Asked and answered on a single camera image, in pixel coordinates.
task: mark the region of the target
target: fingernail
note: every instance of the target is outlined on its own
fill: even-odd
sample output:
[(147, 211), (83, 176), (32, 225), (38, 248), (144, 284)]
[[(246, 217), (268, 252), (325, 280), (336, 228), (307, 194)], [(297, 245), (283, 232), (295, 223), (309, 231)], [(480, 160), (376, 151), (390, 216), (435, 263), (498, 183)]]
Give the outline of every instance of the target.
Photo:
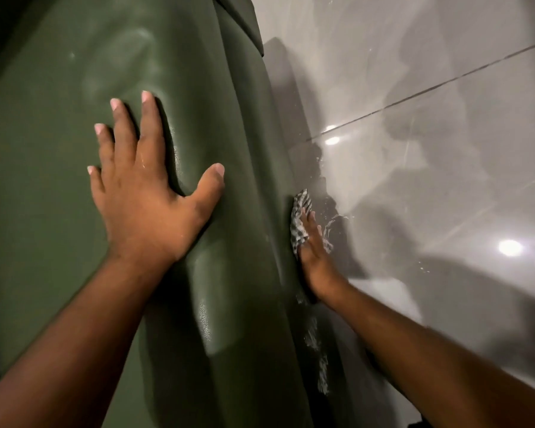
[(214, 169), (218, 174), (220, 174), (221, 178), (224, 178), (224, 171), (226, 171), (226, 169), (222, 164), (214, 164)]

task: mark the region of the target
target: glossy tile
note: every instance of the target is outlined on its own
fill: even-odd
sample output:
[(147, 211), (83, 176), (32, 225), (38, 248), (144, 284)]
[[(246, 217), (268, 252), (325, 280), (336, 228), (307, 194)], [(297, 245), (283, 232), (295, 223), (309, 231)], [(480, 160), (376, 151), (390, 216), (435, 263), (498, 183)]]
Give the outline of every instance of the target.
[(253, 2), (271, 82), (296, 79), (310, 137), (535, 44), (535, 0)]
[(290, 157), (351, 282), (535, 382), (535, 48)]

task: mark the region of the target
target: tile grout line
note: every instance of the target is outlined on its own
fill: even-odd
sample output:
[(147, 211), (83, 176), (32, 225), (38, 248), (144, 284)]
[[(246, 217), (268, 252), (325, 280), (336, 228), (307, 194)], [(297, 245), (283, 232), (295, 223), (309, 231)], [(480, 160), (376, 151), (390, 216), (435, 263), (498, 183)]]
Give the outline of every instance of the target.
[(426, 93), (428, 93), (428, 92), (431, 92), (431, 91), (435, 90), (436, 88), (440, 88), (440, 87), (442, 87), (443, 85), (446, 85), (446, 84), (449, 84), (449, 83), (453, 83), (454, 81), (457, 81), (458, 79), (462, 79), (462, 78), (464, 78), (465, 76), (471, 75), (472, 73), (476, 73), (476, 72), (479, 72), (479, 71), (481, 71), (481, 70), (484, 70), (485, 68), (490, 67), (490, 66), (493, 66), (494, 64), (501, 63), (501, 62), (503, 62), (503, 61), (505, 61), (505, 60), (507, 60), (507, 59), (510, 59), (510, 58), (512, 58), (512, 57), (515, 57), (516, 55), (523, 54), (524, 52), (527, 52), (527, 51), (529, 51), (529, 50), (531, 50), (531, 49), (535, 49), (535, 44), (534, 44), (534, 45), (531, 45), (531, 46), (529, 46), (529, 47), (527, 47), (527, 48), (521, 49), (521, 50), (519, 50), (519, 51), (513, 52), (513, 53), (511, 53), (511, 54), (509, 54), (509, 55), (506, 55), (505, 57), (500, 58), (499, 60), (495, 60), (494, 62), (485, 64), (485, 65), (480, 66), (480, 67), (476, 67), (475, 69), (473, 69), (473, 70), (471, 70), (471, 71), (469, 71), (469, 72), (466, 72), (466, 73), (464, 73), (464, 74), (462, 74), (462, 75), (460, 75), (460, 76), (457, 76), (457, 77), (455, 77), (455, 78), (452, 78), (452, 79), (449, 79), (449, 80), (447, 80), (447, 81), (444, 81), (443, 83), (434, 85), (434, 86), (429, 87), (429, 88), (427, 88), (427, 89), (425, 89), (425, 90), (419, 91), (418, 93), (414, 93), (414, 94), (411, 95), (411, 96), (405, 97), (404, 99), (400, 99), (400, 100), (398, 100), (398, 101), (396, 101), (396, 102), (394, 102), (394, 103), (388, 104), (388, 105), (386, 105), (385, 107), (382, 107), (382, 108), (380, 108), (380, 109), (377, 109), (376, 111), (369, 112), (368, 114), (365, 114), (365, 115), (363, 115), (363, 116), (361, 116), (361, 117), (358, 117), (358, 118), (356, 118), (356, 119), (354, 119), (354, 120), (351, 120), (350, 122), (346, 122), (346, 123), (343, 123), (343, 124), (340, 125), (340, 126), (336, 126), (336, 127), (334, 127), (333, 129), (326, 130), (325, 132), (322, 132), (322, 133), (320, 133), (320, 134), (317, 135), (317, 136), (314, 136), (314, 137), (311, 137), (311, 138), (307, 139), (306, 142), (308, 142), (308, 141), (313, 141), (315, 138), (318, 138), (318, 137), (320, 137), (320, 136), (322, 136), (322, 135), (325, 135), (325, 134), (327, 134), (327, 133), (329, 133), (329, 132), (332, 132), (332, 131), (334, 131), (334, 130), (340, 129), (340, 128), (342, 128), (342, 127), (344, 127), (344, 126), (347, 126), (347, 125), (349, 125), (349, 124), (351, 124), (351, 123), (358, 122), (358, 121), (360, 121), (360, 120), (362, 120), (362, 119), (365, 119), (365, 118), (367, 118), (367, 117), (370, 117), (370, 116), (372, 116), (372, 115), (374, 115), (374, 114), (377, 114), (377, 113), (379, 113), (379, 112), (381, 112), (381, 111), (384, 111), (385, 109), (391, 108), (391, 107), (393, 107), (393, 106), (395, 106), (395, 105), (398, 105), (398, 104), (401, 104), (401, 103), (404, 103), (404, 102), (406, 102), (407, 100), (414, 99), (415, 97), (418, 97), (418, 96), (420, 96), (420, 95), (423, 95), (423, 94), (426, 94)]

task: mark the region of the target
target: checkered cloth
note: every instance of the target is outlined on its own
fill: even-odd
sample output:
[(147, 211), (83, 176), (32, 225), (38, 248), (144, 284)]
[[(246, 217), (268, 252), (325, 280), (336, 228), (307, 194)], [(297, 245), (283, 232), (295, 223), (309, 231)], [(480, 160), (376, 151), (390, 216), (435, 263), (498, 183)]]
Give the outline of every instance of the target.
[[(301, 222), (301, 209), (305, 209), (306, 215), (309, 215), (312, 207), (313, 204), (311, 203), (311, 197), (309, 196), (307, 189), (302, 190), (293, 198), (292, 218), (289, 230), (292, 235), (292, 249), (296, 259), (299, 258), (298, 250), (300, 246), (309, 239), (309, 235)], [(323, 237), (323, 247), (327, 252), (330, 252), (333, 249), (333, 245), (330, 244), (325, 237)]]

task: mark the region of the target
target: hand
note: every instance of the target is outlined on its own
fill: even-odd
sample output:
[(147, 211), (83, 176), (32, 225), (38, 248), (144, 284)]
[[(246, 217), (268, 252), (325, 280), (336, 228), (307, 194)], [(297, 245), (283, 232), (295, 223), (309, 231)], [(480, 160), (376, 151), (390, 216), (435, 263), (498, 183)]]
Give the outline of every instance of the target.
[(163, 125), (154, 96), (144, 91), (141, 136), (127, 108), (111, 100), (114, 141), (96, 124), (99, 168), (87, 168), (95, 206), (107, 229), (109, 255), (163, 268), (182, 258), (208, 221), (224, 190), (224, 166), (214, 164), (188, 197), (171, 190), (165, 162)]
[(303, 209), (301, 222), (309, 235), (307, 242), (299, 248), (303, 273), (313, 293), (325, 302), (337, 284), (343, 282), (343, 279), (323, 247), (321, 225), (317, 225), (315, 221), (315, 212), (307, 216)]

